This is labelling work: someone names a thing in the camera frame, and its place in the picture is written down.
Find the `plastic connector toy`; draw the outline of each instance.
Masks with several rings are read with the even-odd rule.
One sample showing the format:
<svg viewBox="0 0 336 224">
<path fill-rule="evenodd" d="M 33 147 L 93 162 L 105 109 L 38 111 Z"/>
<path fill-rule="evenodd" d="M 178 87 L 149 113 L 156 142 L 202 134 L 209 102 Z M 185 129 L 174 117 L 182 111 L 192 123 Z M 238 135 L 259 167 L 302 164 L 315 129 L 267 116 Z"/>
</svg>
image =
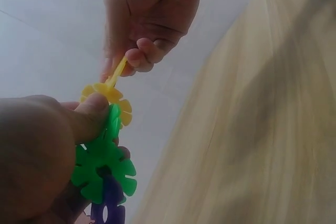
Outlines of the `plastic connector toy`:
<svg viewBox="0 0 336 224">
<path fill-rule="evenodd" d="M 103 182 L 104 195 L 102 204 L 92 204 L 91 218 L 95 224 L 124 224 L 125 207 L 120 206 L 123 200 L 123 192 L 118 182 L 112 176 L 104 177 Z M 108 217 L 104 221 L 103 212 L 107 207 Z"/>
<path fill-rule="evenodd" d="M 75 186 L 81 187 L 81 194 L 92 201 L 93 217 L 96 223 L 123 224 L 125 209 L 119 206 L 126 201 L 124 193 L 132 196 L 137 181 L 136 171 L 130 159 L 115 145 L 122 126 L 132 120 L 132 108 L 128 100 L 114 86 L 125 64 L 124 57 L 114 74 L 105 83 L 86 86 L 81 94 L 83 102 L 92 93 L 103 94 L 110 103 L 109 117 L 100 135 L 85 145 L 76 146 L 76 165 L 71 176 Z M 108 221 L 103 222 L 102 211 L 108 207 Z"/>
<path fill-rule="evenodd" d="M 119 134 L 120 113 L 117 104 L 110 105 L 110 115 L 100 135 L 85 144 L 86 149 L 82 145 L 76 147 L 76 166 L 71 181 L 75 186 L 83 186 L 81 194 L 96 204 L 102 203 L 105 174 L 100 174 L 101 170 L 108 170 L 127 196 L 132 196 L 137 186 L 135 179 L 125 177 L 136 175 L 132 161 L 122 160 L 123 152 L 112 141 Z"/>
</svg>

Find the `purple plastic toy piece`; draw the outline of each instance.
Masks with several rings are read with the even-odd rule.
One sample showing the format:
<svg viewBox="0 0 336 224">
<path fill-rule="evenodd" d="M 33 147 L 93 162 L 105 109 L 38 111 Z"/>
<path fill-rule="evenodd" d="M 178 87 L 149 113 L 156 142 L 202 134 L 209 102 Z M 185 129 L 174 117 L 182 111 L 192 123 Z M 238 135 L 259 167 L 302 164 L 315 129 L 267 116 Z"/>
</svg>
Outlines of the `purple plastic toy piece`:
<svg viewBox="0 0 336 224">
<path fill-rule="evenodd" d="M 105 176 L 103 179 L 103 202 L 91 206 L 91 219 L 94 224 L 124 224 L 125 207 L 118 206 L 123 200 L 123 191 L 119 183 L 111 176 Z M 106 222 L 103 219 L 103 211 L 107 206 L 108 217 Z"/>
</svg>

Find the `light wood grain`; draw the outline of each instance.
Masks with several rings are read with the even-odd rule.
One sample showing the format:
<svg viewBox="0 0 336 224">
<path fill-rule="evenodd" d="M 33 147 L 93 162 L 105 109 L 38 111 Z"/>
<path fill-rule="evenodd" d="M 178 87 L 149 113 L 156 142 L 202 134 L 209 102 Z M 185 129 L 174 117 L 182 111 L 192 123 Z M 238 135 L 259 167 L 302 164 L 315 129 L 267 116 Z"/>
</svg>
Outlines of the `light wood grain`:
<svg viewBox="0 0 336 224">
<path fill-rule="evenodd" d="M 336 0 L 253 0 L 194 82 L 134 224 L 336 223 Z"/>
</svg>

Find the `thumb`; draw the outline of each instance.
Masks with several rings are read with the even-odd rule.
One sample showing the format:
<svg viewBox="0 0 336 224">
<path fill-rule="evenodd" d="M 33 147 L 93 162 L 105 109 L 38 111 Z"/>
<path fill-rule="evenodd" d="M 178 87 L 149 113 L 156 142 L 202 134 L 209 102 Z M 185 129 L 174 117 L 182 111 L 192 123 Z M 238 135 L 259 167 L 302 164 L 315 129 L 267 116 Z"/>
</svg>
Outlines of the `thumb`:
<svg viewBox="0 0 336 224">
<path fill-rule="evenodd" d="M 90 95 L 74 111 L 67 110 L 75 144 L 95 139 L 101 132 L 108 113 L 109 103 L 103 95 L 98 93 Z"/>
</svg>

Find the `yellow toy stick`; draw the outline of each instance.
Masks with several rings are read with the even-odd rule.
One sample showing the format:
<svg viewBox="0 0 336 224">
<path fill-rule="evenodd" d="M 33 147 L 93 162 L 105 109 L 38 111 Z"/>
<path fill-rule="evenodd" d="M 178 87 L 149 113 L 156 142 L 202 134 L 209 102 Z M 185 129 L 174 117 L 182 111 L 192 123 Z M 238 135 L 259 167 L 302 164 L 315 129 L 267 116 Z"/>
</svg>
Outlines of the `yellow toy stick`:
<svg viewBox="0 0 336 224">
<path fill-rule="evenodd" d="M 111 77 L 109 77 L 106 80 L 106 84 L 108 86 L 108 89 L 110 89 L 111 87 L 114 88 L 118 77 L 121 75 L 122 71 L 124 70 L 125 66 L 126 66 L 126 62 L 127 62 L 127 58 L 126 56 L 124 56 L 121 61 L 119 62 L 117 68 L 115 69 L 113 75 Z"/>
</svg>

